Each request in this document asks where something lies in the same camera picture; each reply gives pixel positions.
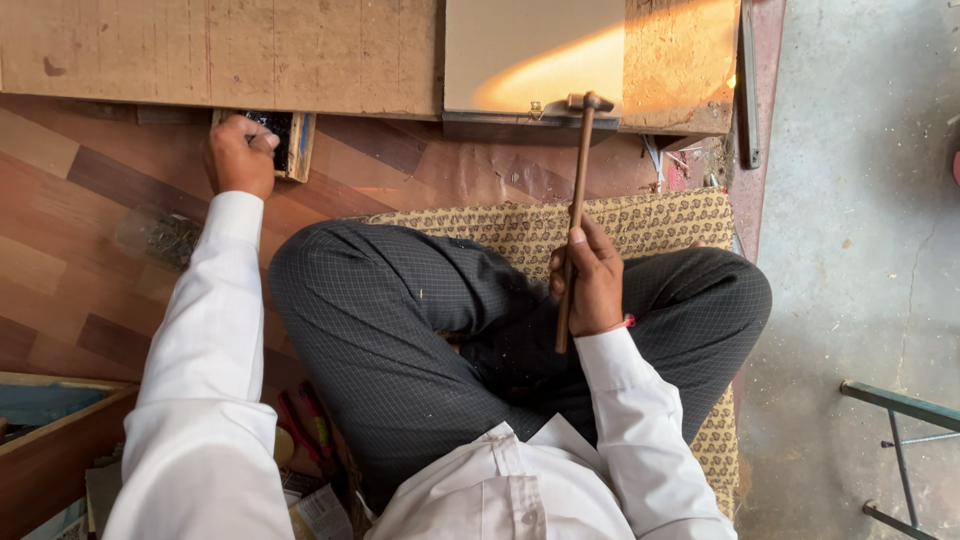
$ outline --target man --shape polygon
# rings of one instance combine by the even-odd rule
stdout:
[[[211,132],[218,195],[126,420],[107,540],[292,538],[276,414],[258,403],[274,146],[240,116]],[[280,315],[379,515],[368,538],[736,537],[687,444],[765,325],[769,285],[723,250],[624,262],[584,223],[549,290],[399,227],[318,223],[276,253]],[[557,355],[566,256],[576,351]],[[457,352],[438,331],[469,339]]]

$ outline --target concrete floor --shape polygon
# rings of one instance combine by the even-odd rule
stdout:
[[[787,5],[759,266],[770,324],[741,409],[741,538],[905,538],[886,411],[861,380],[960,409],[960,8]],[[907,436],[940,432],[904,419]],[[908,447],[921,525],[960,538],[960,440]]]

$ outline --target shirt cuff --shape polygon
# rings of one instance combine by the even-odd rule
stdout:
[[[262,223],[262,199],[246,191],[225,191],[210,201],[204,232],[198,243],[214,238],[232,238],[259,250]]]
[[[626,328],[574,337],[587,384],[594,392],[637,386],[656,374]]]

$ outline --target hammer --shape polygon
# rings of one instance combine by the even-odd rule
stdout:
[[[573,185],[573,203],[570,205],[570,227],[580,227],[580,216],[584,213],[584,191],[587,184],[587,156],[590,152],[590,135],[593,133],[593,112],[610,112],[613,102],[608,101],[593,90],[586,94],[570,94],[566,96],[568,110],[582,110],[583,120],[580,124],[580,153],[577,155],[577,180]],[[566,241],[570,242],[570,232],[567,229]],[[566,353],[566,335],[569,333],[570,307],[573,304],[573,258],[568,254],[564,260],[564,296],[560,300],[560,316],[557,318],[557,342],[554,350]]]

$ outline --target patterned cushion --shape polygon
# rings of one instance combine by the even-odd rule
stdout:
[[[473,240],[494,249],[530,278],[544,280],[549,274],[550,254],[566,241],[567,205],[424,209],[355,219]],[[584,210],[604,226],[624,258],[669,253],[696,240],[711,247],[731,248],[732,210],[727,195],[719,188],[598,199],[586,201]],[[729,387],[700,427],[690,450],[700,460],[717,506],[732,521],[733,490],[739,486],[740,475]]]

